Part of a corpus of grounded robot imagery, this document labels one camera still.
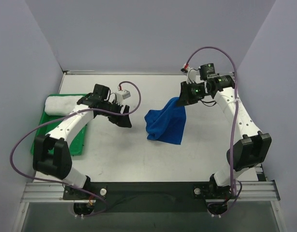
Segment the blue towel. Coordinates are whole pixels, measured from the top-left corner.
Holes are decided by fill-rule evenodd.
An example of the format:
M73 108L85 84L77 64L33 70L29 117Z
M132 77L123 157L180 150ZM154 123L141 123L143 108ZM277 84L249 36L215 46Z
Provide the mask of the blue towel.
M161 110L149 110L145 115L147 140L180 145L186 123L183 106L177 106L179 98L171 98Z

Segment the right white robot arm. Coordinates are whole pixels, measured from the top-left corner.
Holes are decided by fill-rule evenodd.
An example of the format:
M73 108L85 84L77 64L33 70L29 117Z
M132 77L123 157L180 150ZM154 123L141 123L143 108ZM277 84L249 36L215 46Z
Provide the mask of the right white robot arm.
M201 65L198 69L184 64L181 71L186 75L186 81L181 82L177 106L192 105L210 96L231 124L227 161L210 177L208 185L209 195L219 198L225 193L225 187L233 188L234 181L241 174L265 160L272 138L269 133L263 133L249 116L238 95L234 73L216 73L213 63Z

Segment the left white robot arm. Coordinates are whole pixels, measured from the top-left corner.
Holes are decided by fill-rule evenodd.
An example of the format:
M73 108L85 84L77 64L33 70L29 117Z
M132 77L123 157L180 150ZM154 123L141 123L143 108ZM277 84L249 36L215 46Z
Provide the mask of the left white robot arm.
M96 84L91 93L81 97L71 113L53 130L38 135L34 140L33 169L73 185L74 193L80 199L91 194L91 180L72 165L70 145L77 134L97 115L102 115L122 128L131 128L129 106L123 100L131 96L128 90L119 88L110 101L110 89Z

